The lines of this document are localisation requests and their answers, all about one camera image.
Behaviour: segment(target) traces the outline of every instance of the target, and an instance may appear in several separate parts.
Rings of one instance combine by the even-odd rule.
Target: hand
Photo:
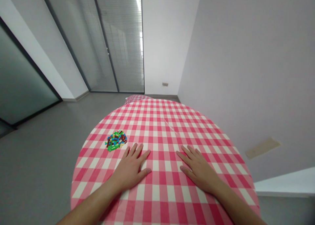
[[[139,172],[139,168],[141,164],[147,159],[150,150],[138,158],[143,148],[143,144],[141,144],[138,149],[137,146],[138,144],[135,143],[131,150],[129,146],[127,147],[116,170],[110,177],[110,180],[115,182],[120,192],[134,187],[151,172],[150,168],[146,168]]]
[[[180,169],[186,174],[201,190],[207,193],[214,194],[215,191],[220,189],[222,183],[224,183],[217,173],[210,167],[204,156],[199,150],[194,150],[190,146],[187,146],[187,150],[184,146],[181,146],[182,150],[186,153],[184,156],[182,153],[176,151],[177,155],[191,168],[192,172],[184,166]]]

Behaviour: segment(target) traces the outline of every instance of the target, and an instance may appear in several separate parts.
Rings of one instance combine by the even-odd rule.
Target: electrical outlet
[[[275,141],[272,137],[268,140],[264,141],[263,143],[259,144],[258,146],[251,148],[250,150],[247,150],[245,153],[247,155],[248,159],[255,158],[259,155],[265,154],[268,151],[277,148],[280,146],[281,143],[278,141]]]

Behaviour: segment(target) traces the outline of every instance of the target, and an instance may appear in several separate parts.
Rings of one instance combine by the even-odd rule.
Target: floor
[[[73,169],[84,141],[128,96],[90,93],[79,102],[62,102],[0,139],[0,224],[55,224],[68,213]],[[288,207],[286,201],[260,202],[269,224],[282,219],[296,224],[310,208],[301,205],[305,201]],[[288,210],[301,216],[291,220]]]
[[[268,225],[314,225],[315,202],[310,198],[259,196],[262,219]]]

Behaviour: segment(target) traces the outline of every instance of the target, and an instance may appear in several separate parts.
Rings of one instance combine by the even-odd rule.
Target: pink checkered tablecloth
[[[131,102],[143,100],[143,99],[152,99],[152,98],[146,95],[131,95],[128,98],[126,98],[125,104],[130,104]]]
[[[123,130],[128,143],[108,152],[107,137]],[[209,164],[259,215],[252,177],[226,134],[200,112],[183,104],[144,99],[126,104],[100,121],[85,141],[73,173],[71,208],[114,172],[127,147],[143,143],[151,153],[142,166],[152,172],[122,193],[101,218],[106,224],[232,224],[223,207],[180,171],[180,145],[198,148]]]

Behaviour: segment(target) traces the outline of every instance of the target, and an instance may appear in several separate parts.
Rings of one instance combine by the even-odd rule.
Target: forearm
[[[57,225],[96,224],[112,200],[120,193],[111,179],[67,214]]]
[[[266,223],[224,182],[214,191],[213,195],[224,207],[234,224]]]

